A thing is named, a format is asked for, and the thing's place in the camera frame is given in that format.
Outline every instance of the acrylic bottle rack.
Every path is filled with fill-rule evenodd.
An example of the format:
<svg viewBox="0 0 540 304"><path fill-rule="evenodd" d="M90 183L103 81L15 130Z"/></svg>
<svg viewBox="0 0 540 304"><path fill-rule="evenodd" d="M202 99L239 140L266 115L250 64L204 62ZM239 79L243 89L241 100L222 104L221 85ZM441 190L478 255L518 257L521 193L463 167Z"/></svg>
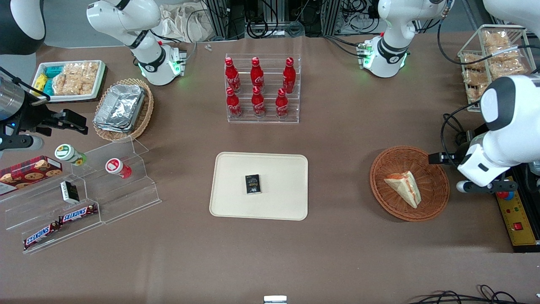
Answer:
<svg viewBox="0 0 540 304"><path fill-rule="evenodd" d="M237 93L242 107L242 116L240 118L231 117L227 110L227 120L230 123L299 123L300 122L300 82L302 71L302 60L298 54L227 54L226 57L232 58L234 66L240 75L240 92ZM260 66L265 73L265 90L262 94L265 98L266 115L263 118L257 118L251 104L253 95L253 86L251 84L251 58L258 57ZM283 86L283 69L285 68L285 59L292 57L294 59L294 69L296 71L296 81L294 90L287 94L289 99L288 115L284 120L279 120L275 110L275 100L278 96L278 89Z"/></svg>
<svg viewBox="0 0 540 304"><path fill-rule="evenodd" d="M0 201L5 206L6 229L20 233L22 240L46 227L61 215L96 203L99 213L68 222L41 239L24 253L35 253L90 229L109 224L137 211L160 203L154 181L146 174L142 154L148 149L139 141L126 137L86 154L80 167L63 163L64 174L14 192ZM132 169L127 179L105 171L105 163L119 158ZM69 204L62 199L60 183L68 181L77 187L80 202Z"/></svg>

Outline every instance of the red cookie box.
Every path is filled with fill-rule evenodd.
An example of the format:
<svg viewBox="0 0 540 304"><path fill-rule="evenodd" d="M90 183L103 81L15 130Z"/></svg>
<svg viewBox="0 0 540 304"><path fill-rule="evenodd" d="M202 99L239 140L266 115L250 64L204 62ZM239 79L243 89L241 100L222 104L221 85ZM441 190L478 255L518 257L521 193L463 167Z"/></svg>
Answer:
<svg viewBox="0 0 540 304"><path fill-rule="evenodd" d="M47 156L13 165L0 171L0 196L62 174L62 164Z"/></svg>

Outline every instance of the white bag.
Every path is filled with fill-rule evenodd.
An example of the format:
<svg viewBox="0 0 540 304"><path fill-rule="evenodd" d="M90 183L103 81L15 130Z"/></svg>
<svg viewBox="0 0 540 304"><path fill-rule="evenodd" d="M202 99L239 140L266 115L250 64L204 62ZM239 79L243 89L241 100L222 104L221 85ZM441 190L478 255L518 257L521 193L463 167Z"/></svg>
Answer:
<svg viewBox="0 0 540 304"><path fill-rule="evenodd" d="M202 2L162 4L159 7L163 25L161 36L185 42L205 41L215 36L206 10L195 12L189 18L192 12L203 9L207 9L207 7Z"/></svg>

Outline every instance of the cookie box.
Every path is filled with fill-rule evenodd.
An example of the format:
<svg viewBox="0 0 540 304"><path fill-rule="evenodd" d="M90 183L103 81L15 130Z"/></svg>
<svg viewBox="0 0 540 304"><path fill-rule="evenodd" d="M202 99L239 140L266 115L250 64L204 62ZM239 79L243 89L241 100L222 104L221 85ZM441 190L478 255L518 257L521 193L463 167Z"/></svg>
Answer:
<svg viewBox="0 0 540 304"><path fill-rule="evenodd" d="M0 171L0 195L62 174L62 164L47 156L34 157Z"/></svg>
<svg viewBox="0 0 540 304"><path fill-rule="evenodd" d="M94 85L92 88L92 93L90 94L83 94L83 95L58 95L58 96L51 96L50 103L68 103L68 102L84 102L84 101L95 101L94 99L98 96L99 90L101 89L101 86L103 84L103 77L105 75L105 63L101 60L81 60L81 61L58 61L58 62L44 62L40 63L37 67L36 74L34 75L33 81L32 81L32 87L36 86L36 81L38 80L38 77L45 73L45 70L48 67L63 67L68 63L84 63L87 61L91 62L97 62L99 63L96 80L94 81Z"/></svg>

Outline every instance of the gray floor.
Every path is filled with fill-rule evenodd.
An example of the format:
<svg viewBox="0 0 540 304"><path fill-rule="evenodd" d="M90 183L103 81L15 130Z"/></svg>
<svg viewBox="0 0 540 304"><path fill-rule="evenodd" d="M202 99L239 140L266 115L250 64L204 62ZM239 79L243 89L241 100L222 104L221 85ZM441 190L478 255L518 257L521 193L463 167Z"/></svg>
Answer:
<svg viewBox="0 0 540 304"><path fill-rule="evenodd" d="M180 3L182 0L155 0L156 3ZM61 48L103 47L121 45L121 43L100 32L95 31L86 19L86 7L91 0L47 0L44 4L47 37L45 44ZM444 21L441 29L449 31L472 30L461 1L455 5ZM0 65L8 71L30 82L36 65L36 56L0 56Z"/></svg>

